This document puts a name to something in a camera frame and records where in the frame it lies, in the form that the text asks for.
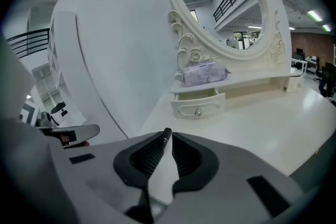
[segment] purple tissue package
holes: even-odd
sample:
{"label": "purple tissue package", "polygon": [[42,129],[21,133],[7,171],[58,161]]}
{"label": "purple tissue package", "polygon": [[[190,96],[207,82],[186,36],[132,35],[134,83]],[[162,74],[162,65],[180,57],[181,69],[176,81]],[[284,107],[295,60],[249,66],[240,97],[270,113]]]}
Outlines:
{"label": "purple tissue package", "polygon": [[225,80],[228,74],[225,66],[212,61],[197,63],[182,70],[185,87]]}

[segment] ceiling light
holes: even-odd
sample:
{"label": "ceiling light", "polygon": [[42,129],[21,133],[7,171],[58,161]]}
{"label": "ceiling light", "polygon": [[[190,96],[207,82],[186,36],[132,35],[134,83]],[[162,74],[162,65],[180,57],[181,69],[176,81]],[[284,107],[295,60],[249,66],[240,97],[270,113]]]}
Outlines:
{"label": "ceiling light", "polygon": [[314,12],[313,10],[308,11],[308,14],[313,17],[316,21],[320,22],[322,21],[322,18],[320,17],[320,15],[318,15],[316,12]]}
{"label": "ceiling light", "polygon": [[329,25],[323,25],[322,27],[323,27],[323,29],[324,29],[325,31],[328,31],[328,32],[331,31]]}

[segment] brick wall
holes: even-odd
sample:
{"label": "brick wall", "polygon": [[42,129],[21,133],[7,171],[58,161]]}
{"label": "brick wall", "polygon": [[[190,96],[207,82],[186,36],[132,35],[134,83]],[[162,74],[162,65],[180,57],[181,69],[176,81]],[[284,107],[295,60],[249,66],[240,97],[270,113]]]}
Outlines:
{"label": "brick wall", "polygon": [[334,44],[336,36],[313,34],[313,33],[291,33],[292,51],[303,49],[306,56],[319,56],[320,66],[323,67],[326,62],[333,63]]}

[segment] drawer knob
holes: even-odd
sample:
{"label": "drawer knob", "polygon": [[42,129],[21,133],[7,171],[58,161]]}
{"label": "drawer knob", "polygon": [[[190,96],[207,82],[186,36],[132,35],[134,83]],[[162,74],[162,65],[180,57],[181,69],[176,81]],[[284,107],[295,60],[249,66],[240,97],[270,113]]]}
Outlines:
{"label": "drawer knob", "polygon": [[202,115],[202,110],[201,109],[196,109],[195,115],[201,116]]}

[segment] ornate mirror frame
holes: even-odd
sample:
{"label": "ornate mirror frame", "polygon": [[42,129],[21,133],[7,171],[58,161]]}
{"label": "ornate mirror frame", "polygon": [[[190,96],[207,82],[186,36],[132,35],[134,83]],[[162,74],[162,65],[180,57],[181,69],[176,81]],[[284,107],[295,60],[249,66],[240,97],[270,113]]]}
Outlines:
{"label": "ornate mirror frame", "polygon": [[192,17],[183,0],[171,0],[174,10],[169,13],[169,21],[179,37],[177,46],[179,67],[184,68],[208,59],[232,62],[232,60],[252,61],[259,57],[258,61],[263,59],[268,62],[266,65],[260,65],[262,68],[265,66],[273,68],[288,62],[285,52],[286,50],[288,53],[291,52],[291,41],[282,0],[258,1],[263,18],[261,38],[250,48],[239,50],[225,46],[205,31]]}

